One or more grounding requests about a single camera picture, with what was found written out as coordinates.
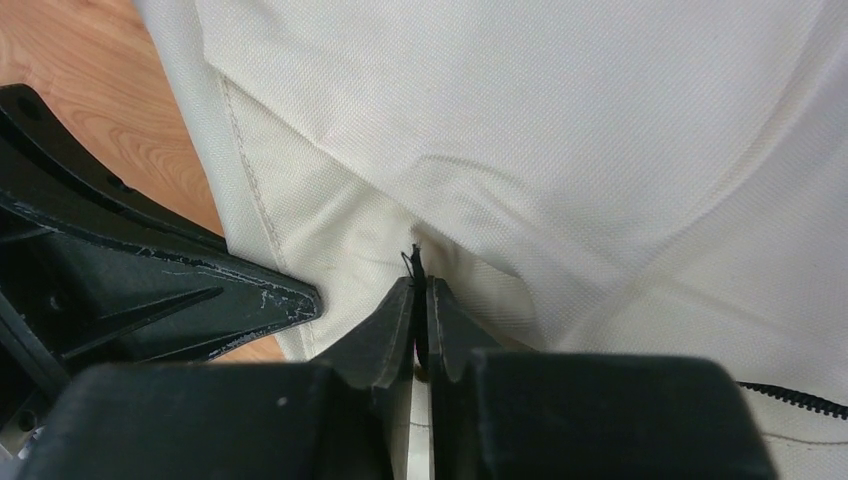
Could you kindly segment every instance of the fabric seam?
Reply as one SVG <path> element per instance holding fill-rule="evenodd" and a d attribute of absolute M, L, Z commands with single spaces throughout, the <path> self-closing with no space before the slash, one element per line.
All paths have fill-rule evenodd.
<path fill-rule="evenodd" d="M 230 95 L 230 88 L 228 82 L 222 78 L 220 73 L 216 73 L 216 80 L 218 84 L 218 88 L 220 89 L 224 102 L 227 107 L 227 118 L 230 121 L 230 127 L 233 131 L 233 136 L 236 140 L 236 147 L 238 149 L 239 160 L 241 161 L 242 168 L 244 169 L 245 176 L 247 177 L 248 188 L 250 188 L 250 192 L 253 196 L 253 199 L 256 204 L 256 208 L 259 211 L 259 218 L 262 222 L 262 226 L 265 229 L 265 235 L 271 241 L 271 254 L 274 256 L 274 263 L 277 264 L 277 269 L 279 271 L 286 271 L 286 262 L 285 259 L 281 257 L 281 245 L 279 242 L 279 237 L 277 237 L 277 232 L 274 229 L 273 222 L 268 220 L 268 210 L 265 206 L 265 202 L 262 199 L 262 195 L 260 194 L 259 188 L 257 188 L 257 180 L 256 174 L 253 169 L 250 167 L 249 162 L 247 161 L 247 155 L 244 153 L 244 139 L 242 137 L 241 128 L 238 126 L 238 121 L 236 120 L 235 113 L 233 111 L 232 98 Z M 307 342 L 306 338 L 303 334 L 303 329 L 298 328 L 298 334 L 300 335 L 301 343 L 303 343 L 304 347 L 306 347 L 307 355 L 309 358 L 315 356 L 315 334 L 312 329 L 312 323 L 307 322 L 304 324 L 305 328 L 309 332 L 309 342 Z"/>
<path fill-rule="evenodd" d="M 848 447 L 848 442 L 809 442 L 774 433 L 765 433 L 763 437 L 769 443 L 777 443 L 790 448 L 803 448 L 808 451 L 845 450 Z"/>

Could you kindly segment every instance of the black plastic part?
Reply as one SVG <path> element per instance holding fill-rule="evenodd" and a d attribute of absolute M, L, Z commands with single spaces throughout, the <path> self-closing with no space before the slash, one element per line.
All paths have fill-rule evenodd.
<path fill-rule="evenodd" d="M 705 360 L 478 353 L 459 388 L 448 478 L 776 477 L 739 389 Z"/>
<path fill-rule="evenodd" d="M 436 479 L 776 478 L 720 367 L 507 352 L 443 280 L 417 308 L 421 287 L 399 279 L 309 364 L 90 372 L 20 478 L 404 478 L 419 322 Z"/>
<path fill-rule="evenodd" d="M 32 89 L 0 88 L 0 406 L 55 400 L 102 362 L 209 360 L 320 311 L 314 287 L 126 187 Z"/>
<path fill-rule="evenodd" d="M 399 278 L 373 314 L 312 360 L 334 367 L 360 392 L 380 428 L 379 436 L 363 432 L 358 441 L 385 445 L 394 478 L 405 478 L 407 469 L 415 295 L 412 279 Z"/>
<path fill-rule="evenodd" d="M 316 364 L 96 367 L 18 478 L 390 478 L 362 398 Z"/>
<path fill-rule="evenodd" d="M 0 462 L 11 459 L 40 425 L 49 402 L 15 358 L 0 348 Z"/>

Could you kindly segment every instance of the cream fabric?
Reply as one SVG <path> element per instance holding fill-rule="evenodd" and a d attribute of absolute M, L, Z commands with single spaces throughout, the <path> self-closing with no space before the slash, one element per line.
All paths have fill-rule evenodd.
<path fill-rule="evenodd" d="M 534 347 L 848 404 L 848 3 L 137 3 L 231 251 L 321 289 L 287 356 L 417 241 Z M 848 422 L 746 395 L 784 478 L 848 476 Z"/>

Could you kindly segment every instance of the black zipper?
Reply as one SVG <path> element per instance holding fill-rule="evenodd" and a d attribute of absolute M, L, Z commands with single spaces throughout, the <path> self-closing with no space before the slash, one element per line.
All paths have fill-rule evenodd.
<path fill-rule="evenodd" d="M 788 388 L 777 387 L 774 385 L 765 385 L 762 383 L 738 382 L 740 387 L 753 390 L 763 395 L 768 395 L 782 402 L 794 405 L 798 408 L 804 408 L 811 412 L 820 413 L 833 418 L 841 418 L 848 420 L 848 407 L 838 403 L 825 400 L 824 398 L 810 395 L 809 393 L 798 392 Z"/>

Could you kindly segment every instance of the wooden floor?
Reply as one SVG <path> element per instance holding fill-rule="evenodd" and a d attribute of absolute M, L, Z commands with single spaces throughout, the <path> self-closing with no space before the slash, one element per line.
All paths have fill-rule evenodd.
<path fill-rule="evenodd" d="M 0 85 L 11 83 L 35 88 L 127 185 L 222 233 L 156 50 L 130 0 L 0 0 Z M 219 361 L 282 359 L 266 337 Z"/>

